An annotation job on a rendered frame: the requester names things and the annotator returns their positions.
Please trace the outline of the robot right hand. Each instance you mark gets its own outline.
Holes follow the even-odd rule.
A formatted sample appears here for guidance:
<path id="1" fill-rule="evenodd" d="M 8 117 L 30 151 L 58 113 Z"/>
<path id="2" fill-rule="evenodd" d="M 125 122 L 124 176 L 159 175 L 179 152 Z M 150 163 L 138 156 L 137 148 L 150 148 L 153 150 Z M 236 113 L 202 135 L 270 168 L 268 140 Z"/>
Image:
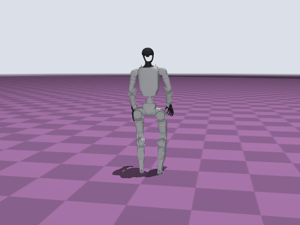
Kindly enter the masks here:
<path id="1" fill-rule="evenodd" d="M 165 110 L 166 110 L 167 108 L 168 108 L 168 107 L 166 107 Z M 170 116 L 173 116 L 174 112 L 173 112 L 172 104 L 169 105 L 169 108 L 168 108 L 167 113 L 168 113 L 168 112 L 169 112 Z M 168 115 L 169 115 L 169 114 L 168 114 Z"/>

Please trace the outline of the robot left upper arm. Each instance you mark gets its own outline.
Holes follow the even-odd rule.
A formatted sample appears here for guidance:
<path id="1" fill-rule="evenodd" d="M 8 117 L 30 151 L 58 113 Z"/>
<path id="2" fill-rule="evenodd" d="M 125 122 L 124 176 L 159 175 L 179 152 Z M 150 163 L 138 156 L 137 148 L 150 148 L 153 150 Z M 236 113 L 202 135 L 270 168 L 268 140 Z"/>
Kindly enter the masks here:
<path id="1" fill-rule="evenodd" d="M 129 80 L 129 88 L 128 91 L 131 94 L 135 94 L 137 92 L 135 86 L 136 83 L 136 76 L 138 76 L 138 68 L 137 69 L 133 69 L 130 73 L 130 80 Z"/>

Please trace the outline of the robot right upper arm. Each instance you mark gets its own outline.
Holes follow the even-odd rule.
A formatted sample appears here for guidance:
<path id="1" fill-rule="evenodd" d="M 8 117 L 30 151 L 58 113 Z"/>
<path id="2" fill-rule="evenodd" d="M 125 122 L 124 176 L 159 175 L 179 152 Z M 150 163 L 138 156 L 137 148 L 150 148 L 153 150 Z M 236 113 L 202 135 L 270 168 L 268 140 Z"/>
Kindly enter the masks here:
<path id="1" fill-rule="evenodd" d="M 164 92 L 168 93 L 168 92 L 172 91 L 172 88 L 171 88 L 171 85 L 170 85 L 170 80 L 169 80 L 169 77 L 168 77 L 168 74 L 167 74 L 167 70 L 163 67 L 158 67 L 158 73 L 160 75 L 162 75 L 162 80 L 165 84 Z"/>

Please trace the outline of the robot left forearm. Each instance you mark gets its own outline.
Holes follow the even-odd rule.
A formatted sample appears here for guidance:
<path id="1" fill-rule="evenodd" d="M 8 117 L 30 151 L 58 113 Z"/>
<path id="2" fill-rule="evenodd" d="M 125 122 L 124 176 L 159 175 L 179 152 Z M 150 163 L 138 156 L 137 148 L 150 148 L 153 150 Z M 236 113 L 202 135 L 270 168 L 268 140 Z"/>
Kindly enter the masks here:
<path id="1" fill-rule="evenodd" d="M 129 98 L 130 98 L 130 104 L 133 107 L 133 110 L 137 108 L 136 106 L 136 99 L 135 99 L 135 94 L 131 94 L 128 92 Z"/>

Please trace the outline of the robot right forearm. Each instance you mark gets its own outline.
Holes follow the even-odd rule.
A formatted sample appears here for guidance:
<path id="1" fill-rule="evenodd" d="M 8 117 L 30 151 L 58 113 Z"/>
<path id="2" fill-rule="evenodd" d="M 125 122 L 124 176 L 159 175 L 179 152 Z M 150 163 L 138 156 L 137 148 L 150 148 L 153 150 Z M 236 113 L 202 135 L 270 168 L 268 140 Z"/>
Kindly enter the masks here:
<path id="1" fill-rule="evenodd" d="M 169 105 L 172 104 L 172 95 L 173 95 L 173 91 L 170 91 L 168 93 L 165 94 L 166 95 L 166 106 L 169 108 Z"/>

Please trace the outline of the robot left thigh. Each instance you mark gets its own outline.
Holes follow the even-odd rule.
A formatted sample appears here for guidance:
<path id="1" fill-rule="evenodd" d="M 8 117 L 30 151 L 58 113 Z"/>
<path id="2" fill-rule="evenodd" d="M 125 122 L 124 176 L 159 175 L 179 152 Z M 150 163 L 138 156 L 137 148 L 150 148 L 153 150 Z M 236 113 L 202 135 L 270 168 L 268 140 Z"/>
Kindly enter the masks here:
<path id="1" fill-rule="evenodd" d="M 139 139 L 139 147 L 145 146 L 145 139 L 143 134 L 144 115 L 143 107 L 134 110 L 135 127 L 137 132 L 137 139 Z"/>

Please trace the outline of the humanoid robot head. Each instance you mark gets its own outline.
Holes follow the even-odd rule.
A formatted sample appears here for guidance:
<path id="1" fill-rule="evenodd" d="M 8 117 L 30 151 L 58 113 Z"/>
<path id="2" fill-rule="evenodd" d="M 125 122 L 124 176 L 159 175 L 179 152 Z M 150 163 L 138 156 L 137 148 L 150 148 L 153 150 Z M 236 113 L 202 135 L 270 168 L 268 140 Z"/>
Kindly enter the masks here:
<path id="1" fill-rule="evenodd" d="M 153 61 L 153 57 L 154 57 L 154 52 L 151 48 L 144 48 L 143 51 L 142 51 L 142 55 L 143 55 L 143 58 L 145 60 L 145 65 L 143 66 L 144 68 L 151 68 L 153 67 L 151 62 Z M 152 55 L 152 60 L 151 61 L 146 61 L 145 59 L 145 56 L 146 57 L 149 57 L 150 55 Z"/>

